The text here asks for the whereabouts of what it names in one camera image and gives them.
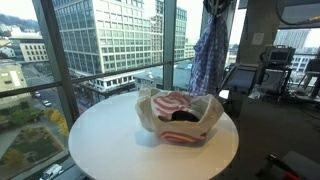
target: street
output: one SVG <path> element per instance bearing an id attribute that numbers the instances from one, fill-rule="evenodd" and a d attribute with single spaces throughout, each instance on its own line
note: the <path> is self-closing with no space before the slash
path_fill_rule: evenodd
<path id="1" fill-rule="evenodd" d="M 22 71 L 26 78 L 26 82 L 28 86 L 37 86 L 37 85 L 54 82 L 52 75 L 50 76 L 40 75 L 37 72 L 37 70 L 30 64 L 23 65 Z M 42 107 L 44 106 L 42 105 L 41 101 L 48 100 L 52 103 L 52 108 L 55 108 L 59 110 L 61 113 L 63 113 L 62 106 L 60 103 L 60 97 L 57 93 L 56 88 L 40 90 L 39 93 L 41 94 L 41 96 L 38 98 L 39 104 L 41 104 Z M 80 99 L 77 99 L 77 105 L 80 113 L 83 113 L 85 110 L 88 109 L 87 108 L 88 106 L 83 106 L 83 103 L 80 102 Z"/>

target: city buildings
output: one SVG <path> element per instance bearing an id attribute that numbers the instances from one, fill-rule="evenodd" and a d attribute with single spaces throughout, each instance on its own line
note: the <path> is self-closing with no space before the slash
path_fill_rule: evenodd
<path id="1" fill-rule="evenodd" d="M 310 29 L 278 30 L 274 44 L 302 49 L 309 33 Z"/>
<path id="2" fill-rule="evenodd" d="M 0 84 L 0 92 L 27 87 L 21 65 L 10 59 L 0 60 Z M 24 101 L 30 101 L 30 99 L 29 93 L 0 98 L 0 107 L 1 109 L 8 108 Z"/>
<path id="3" fill-rule="evenodd" d="M 294 55 L 291 62 L 291 78 L 294 83 L 299 83 L 305 75 L 307 65 L 310 60 L 316 59 L 316 55 Z M 311 81 L 310 85 L 313 85 L 315 78 Z"/>
<path id="4" fill-rule="evenodd" d="M 43 39 L 36 33 L 21 33 L 10 37 L 15 60 L 20 63 L 48 61 Z"/>
<path id="5" fill-rule="evenodd" d="M 184 58 L 191 58 L 195 56 L 195 51 L 193 47 L 196 45 L 196 43 L 196 41 L 186 38 Z"/>
<path id="6" fill-rule="evenodd" d="M 163 0 L 54 0 L 53 4 L 68 67 L 74 76 L 163 61 Z M 175 59 L 184 57 L 186 14 L 177 8 Z M 123 85 L 125 78 L 135 73 L 91 83 L 108 91 Z"/>
<path id="7" fill-rule="evenodd" d="M 188 91 L 191 76 L 191 61 L 182 61 L 175 65 L 173 75 L 173 87 L 175 91 Z M 153 67 L 146 69 L 144 72 L 135 74 L 136 89 L 142 87 L 152 87 L 163 89 L 163 68 Z"/>

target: table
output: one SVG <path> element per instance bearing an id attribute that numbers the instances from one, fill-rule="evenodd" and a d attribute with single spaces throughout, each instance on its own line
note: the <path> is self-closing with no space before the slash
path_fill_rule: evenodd
<path id="1" fill-rule="evenodd" d="M 239 136 L 223 114 L 206 143 L 169 142 L 146 131 L 135 111 L 138 92 L 106 99 L 85 111 L 69 135 L 76 164 L 94 179 L 210 179 L 234 158 Z"/>

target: blue plaid shirt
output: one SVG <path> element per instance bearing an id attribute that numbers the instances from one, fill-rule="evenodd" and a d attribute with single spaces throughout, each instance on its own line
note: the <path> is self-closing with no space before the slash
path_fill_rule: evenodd
<path id="1" fill-rule="evenodd" d="M 223 78 L 228 52 L 228 31 L 223 17 L 212 16 L 201 38 L 194 46 L 189 92 L 194 96 L 216 96 Z"/>

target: rooftop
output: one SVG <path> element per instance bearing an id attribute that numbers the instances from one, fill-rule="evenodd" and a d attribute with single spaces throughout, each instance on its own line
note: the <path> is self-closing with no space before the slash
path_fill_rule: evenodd
<path id="1" fill-rule="evenodd" d="M 173 85 L 175 87 L 187 88 L 191 76 L 191 61 L 179 62 L 174 66 Z M 153 81 L 155 79 L 163 79 L 163 68 L 154 67 L 146 69 L 144 72 L 135 74 L 135 78 Z"/>
<path id="2" fill-rule="evenodd" d="M 39 33 L 17 33 L 12 34 L 10 39 L 42 39 Z"/>

